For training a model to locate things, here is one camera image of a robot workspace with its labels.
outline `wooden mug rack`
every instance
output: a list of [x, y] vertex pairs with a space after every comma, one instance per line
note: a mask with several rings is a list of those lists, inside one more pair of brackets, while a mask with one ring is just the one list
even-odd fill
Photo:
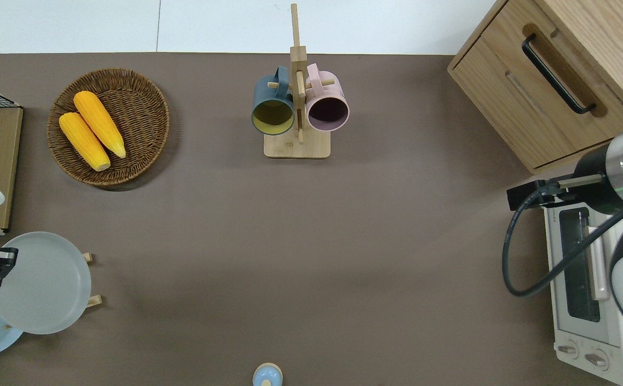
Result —
[[[309, 126], [305, 98], [307, 90], [312, 86], [305, 84], [307, 73], [307, 47], [300, 46], [300, 31], [297, 21], [297, 4], [290, 5], [292, 11], [292, 40], [290, 47], [290, 88], [295, 114], [295, 124], [287, 132], [280, 135], [264, 135], [264, 154], [270, 158], [327, 158], [331, 156], [331, 133], [316, 130]], [[322, 85], [332, 85], [333, 80], [324, 81]], [[275, 88], [277, 83], [269, 83]]]

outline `corn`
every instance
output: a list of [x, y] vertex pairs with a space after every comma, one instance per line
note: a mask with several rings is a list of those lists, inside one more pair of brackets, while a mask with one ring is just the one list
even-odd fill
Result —
[[100, 172], [111, 166], [109, 156], [80, 114], [65, 113], [59, 117], [59, 126], [74, 149], [93, 169]]
[[90, 91], [79, 91], [73, 97], [73, 103], [99, 141], [117, 156], [125, 158], [123, 137], [98, 96]]

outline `dark blue mug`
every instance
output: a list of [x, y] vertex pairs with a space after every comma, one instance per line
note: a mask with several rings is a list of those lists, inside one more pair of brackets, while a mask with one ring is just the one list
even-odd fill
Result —
[[[270, 88], [269, 82], [278, 83]], [[252, 107], [252, 124], [267, 135], [287, 132], [294, 123], [292, 91], [287, 78], [287, 68], [279, 66], [275, 75], [267, 75], [255, 85], [255, 102]]]

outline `pink mug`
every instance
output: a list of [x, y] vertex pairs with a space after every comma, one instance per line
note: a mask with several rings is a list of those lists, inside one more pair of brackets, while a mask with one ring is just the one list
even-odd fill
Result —
[[[338, 77], [328, 71], [319, 71], [316, 63], [307, 66], [311, 90], [307, 90], [307, 122], [314, 129], [321, 131], [338, 130], [350, 115], [350, 108], [345, 100], [343, 88], [340, 87]], [[324, 80], [332, 79], [333, 85], [324, 86]]]

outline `brown table surface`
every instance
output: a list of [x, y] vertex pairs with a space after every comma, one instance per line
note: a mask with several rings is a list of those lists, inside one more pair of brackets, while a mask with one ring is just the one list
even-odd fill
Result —
[[[0, 54], [25, 107], [12, 230], [96, 255], [87, 310], [0, 354], [0, 384], [607, 384], [559, 361], [549, 291], [509, 295], [505, 190], [530, 175], [449, 78], [451, 56], [309, 55], [351, 107], [326, 160], [268, 159], [255, 81], [283, 54]], [[164, 91], [169, 143], [132, 188], [73, 180], [47, 149], [52, 102], [131, 68]], [[522, 217], [516, 283], [547, 269]]]

